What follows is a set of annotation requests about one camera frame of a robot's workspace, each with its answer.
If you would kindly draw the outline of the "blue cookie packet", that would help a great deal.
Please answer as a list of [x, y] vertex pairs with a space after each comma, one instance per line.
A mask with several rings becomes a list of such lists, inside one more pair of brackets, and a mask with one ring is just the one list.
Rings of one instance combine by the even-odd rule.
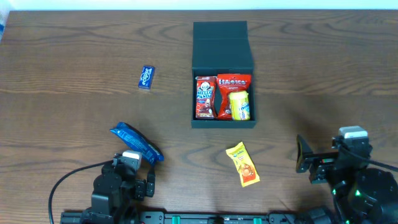
[[143, 134], [127, 123], [119, 122], [110, 131], [120, 138], [130, 149], [140, 152], [151, 165], [164, 161], [163, 154]]

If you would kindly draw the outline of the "yellow Mentos candy bottle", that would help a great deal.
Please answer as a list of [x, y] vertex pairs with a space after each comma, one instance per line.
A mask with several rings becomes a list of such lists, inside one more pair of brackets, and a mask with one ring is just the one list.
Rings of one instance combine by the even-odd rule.
[[249, 98], [246, 90], [231, 92], [229, 94], [229, 102], [233, 120], [250, 120]]

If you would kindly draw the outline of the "red Hacks candy bag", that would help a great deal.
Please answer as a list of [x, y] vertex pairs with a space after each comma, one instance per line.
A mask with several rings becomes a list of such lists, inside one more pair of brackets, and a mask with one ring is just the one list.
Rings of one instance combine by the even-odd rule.
[[222, 97], [217, 118], [220, 120], [232, 120], [228, 95], [234, 91], [247, 90], [251, 84], [251, 75], [240, 73], [221, 73], [218, 74], [216, 83], [218, 84]]

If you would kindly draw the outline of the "red Hello Panda box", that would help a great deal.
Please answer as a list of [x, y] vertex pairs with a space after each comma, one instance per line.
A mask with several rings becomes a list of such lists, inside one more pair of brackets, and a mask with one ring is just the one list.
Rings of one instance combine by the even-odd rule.
[[216, 77], [201, 76], [196, 77], [197, 93], [196, 93], [196, 119], [215, 119], [216, 111], [214, 107]]

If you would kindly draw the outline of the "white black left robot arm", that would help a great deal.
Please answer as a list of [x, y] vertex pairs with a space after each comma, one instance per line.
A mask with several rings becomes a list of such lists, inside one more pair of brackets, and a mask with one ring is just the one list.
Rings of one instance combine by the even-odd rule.
[[93, 183], [91, 207], [81, 215], [80, 223], [138, 224], [136, 204], [155, 193], [155, 169], [146, 179], [138, 179], [139, 159], [116, 156], [106, 163]]

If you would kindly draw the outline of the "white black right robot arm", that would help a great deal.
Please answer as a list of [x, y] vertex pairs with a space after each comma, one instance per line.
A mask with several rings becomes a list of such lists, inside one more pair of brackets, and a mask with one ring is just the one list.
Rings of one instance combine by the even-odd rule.
[[311, 184], [327, 183], [334, 210], [313, 208], [301, 213], [296, 223], [397, 223], [395, 168], [371, 160], [367, 136], [332, 139], [335, 152], [315, 154], [297, 136], [296, 171], [309, 171]]

